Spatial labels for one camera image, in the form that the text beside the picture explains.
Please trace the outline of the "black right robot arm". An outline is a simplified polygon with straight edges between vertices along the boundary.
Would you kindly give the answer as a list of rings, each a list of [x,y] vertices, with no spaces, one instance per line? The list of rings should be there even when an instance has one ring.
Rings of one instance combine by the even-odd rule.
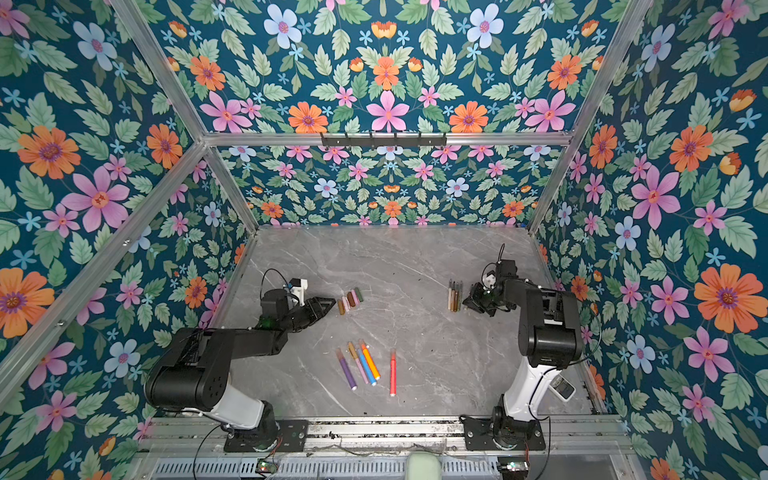
[[[490,317],[519,314],[517,342],[522,361],[511,386],[491,415],[490,434],[502,449],[530,443],[541,418],[546,390],[562,371],[580,361],[578,300],[572,293],[541,286],[518,274],[513,260],[488,264],[462,304]]]

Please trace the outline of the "brown pen body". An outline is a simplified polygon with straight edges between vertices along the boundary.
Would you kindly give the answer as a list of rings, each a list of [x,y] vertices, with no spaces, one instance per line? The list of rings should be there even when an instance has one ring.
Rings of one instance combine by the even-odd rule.
[[[457,281],[453,281],[451,285],[451,311],[458,312],[460,310],[461,303],[461,285]]]

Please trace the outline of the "pink pen gold cap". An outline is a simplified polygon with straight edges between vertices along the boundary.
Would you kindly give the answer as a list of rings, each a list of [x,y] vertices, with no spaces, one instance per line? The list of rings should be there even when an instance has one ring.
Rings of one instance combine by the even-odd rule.
[[[361,359],[359,357],[359,354],[357,353],[357,349],[356,349],[355,345],[352,342],[348,342],[347,343],[347,349],[348,349],[348,351],[350,353],[350,356],[352,357],[353,361],[355,362],[355,365],[357,366],[357,368],[359,370],[359,373],[361,375],[361,378],[362,378],[363,382],[365,384],[369,385],[370,381],[368,379],[368,375],[366,374],[365,368],[364,368],[364,366],[362,364],[362,361],[361,361]]]

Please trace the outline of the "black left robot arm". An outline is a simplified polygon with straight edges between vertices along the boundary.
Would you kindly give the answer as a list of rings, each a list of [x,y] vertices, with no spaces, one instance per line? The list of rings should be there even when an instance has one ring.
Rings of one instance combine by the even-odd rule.
[[[249,328],[183,328],[154,365],[144,386],[148,403],[170,413],[199,414],[227,433],[224,450],[266,452],[285,440],[273,406],[230,382],[232,362],[278,355],[291,334],[327,316],[329,297],[308,297],[302,286],[260,295],[261,316]]]

